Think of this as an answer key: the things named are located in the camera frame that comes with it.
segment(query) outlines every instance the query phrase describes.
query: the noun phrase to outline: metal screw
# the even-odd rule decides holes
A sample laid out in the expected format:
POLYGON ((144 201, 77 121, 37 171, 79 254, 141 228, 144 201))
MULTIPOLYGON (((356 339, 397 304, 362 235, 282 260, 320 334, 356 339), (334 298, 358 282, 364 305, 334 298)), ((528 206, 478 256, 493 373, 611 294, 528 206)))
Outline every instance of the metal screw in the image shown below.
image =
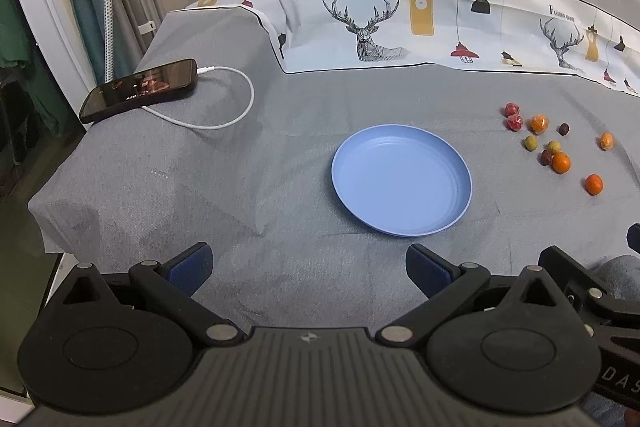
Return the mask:
POLYGON ((589 295, 594 299, 600 299, 602 297, 602 292, 597 288, 589 288, 589 295))
POLYGON ((386 341, 401 344, 414 336, 414 332, 404 326, 387 326, 380 331, 380 335, 382 335, 382 338, 386 341))
POLYGON ((238 330, 230 324, 214 324, 207 328, 207 336, 214 341, 230 341, 236 337, 238 330))

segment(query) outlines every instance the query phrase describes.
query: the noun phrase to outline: gray tablecloth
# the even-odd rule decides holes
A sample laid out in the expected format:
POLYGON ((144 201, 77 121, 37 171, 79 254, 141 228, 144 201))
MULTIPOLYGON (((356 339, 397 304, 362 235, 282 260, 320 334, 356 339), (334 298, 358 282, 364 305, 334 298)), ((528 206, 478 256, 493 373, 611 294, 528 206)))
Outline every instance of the gray tablecloth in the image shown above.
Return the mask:
MULTIPOLYGON (((453 227, 420 241, 459 264, 517 274, 559 245, 584 264, 628 251, 640 214, 638 100, 572 76, 493 74, 440 66, 287 75, 267 33, 242 9, 170 14, 140 68, 183 57, 245 71, 256 100, 241 123, 194 132, 133 110, 92 126, 31 200, 49 250, 102 271, 164 261, 207 241, 214 274, 196 298, 250 324, 377 328, 423 300, 404 272, 410 239, 373 232, 337 199, 335 150, 350 134, 397 122, 424 127, 465 158, 474 195, 453 227), (572 158, 562 176, 543 168, 504 127, 500 109, 552 122, 572 158), (562 138, 556 126, 566 121, 562 138), (605 130, 616 147, 603 152, 605 130), (581 180, 598 172, 594 198, 581 180)), ((158 109, 197 123, 245 106, 239 76, 208 74, 192 96, 158 109)))

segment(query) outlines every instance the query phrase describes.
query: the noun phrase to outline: plastic plate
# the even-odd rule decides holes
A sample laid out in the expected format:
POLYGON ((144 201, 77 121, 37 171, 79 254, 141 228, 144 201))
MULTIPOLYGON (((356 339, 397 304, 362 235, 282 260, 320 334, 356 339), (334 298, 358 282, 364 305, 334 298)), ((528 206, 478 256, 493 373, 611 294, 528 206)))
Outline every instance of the plastic plate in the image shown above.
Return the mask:
POLYGON ((408 125, 368 127, 334 155, 332 181, 349 211, 370 227, 417 237, 444 230, 471 202, 471 174, 442 138, 408 125))

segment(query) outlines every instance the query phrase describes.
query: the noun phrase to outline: small green fruit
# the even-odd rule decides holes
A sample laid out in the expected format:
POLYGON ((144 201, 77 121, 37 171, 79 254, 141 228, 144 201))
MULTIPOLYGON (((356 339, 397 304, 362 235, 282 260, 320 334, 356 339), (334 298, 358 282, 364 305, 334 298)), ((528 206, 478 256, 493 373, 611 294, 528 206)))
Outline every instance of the small green fruit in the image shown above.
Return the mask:
POLYGON ((538 138, 533 135, 527 136, 524 139, 524 147, 529 151, 534 151, 538 148, 538 138))
POLYGON ((560 142, 556 140, 551 140, 548 144, 546 144, 546 150, 548 150, 551 154, 560 152, 560 148, 560 142))

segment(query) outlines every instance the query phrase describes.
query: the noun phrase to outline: yellow lamp illustration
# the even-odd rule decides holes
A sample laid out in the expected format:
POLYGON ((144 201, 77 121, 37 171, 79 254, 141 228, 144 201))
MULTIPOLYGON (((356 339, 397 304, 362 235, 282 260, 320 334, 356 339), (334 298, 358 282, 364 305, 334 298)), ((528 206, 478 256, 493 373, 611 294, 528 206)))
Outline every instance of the yellow lamp illustration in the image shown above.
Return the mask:
POLYGON ((597 62, 600 55, 598 53, 598 45, 596 43, 596 40, 598 39, 598 31, 595 26, 590 26, 586 35, 587 40, 589 41, 589 47, 587 48, 587 55, 584 58, 590 62, 597 62))
POLYGON ((433 0, 409 0, 409 17, 411 33, 431 36, 433 28, 433 0))
POLYGON ((205 6, 213 6, 218 0, 199 0, 198 8, 203 8, 205 6))

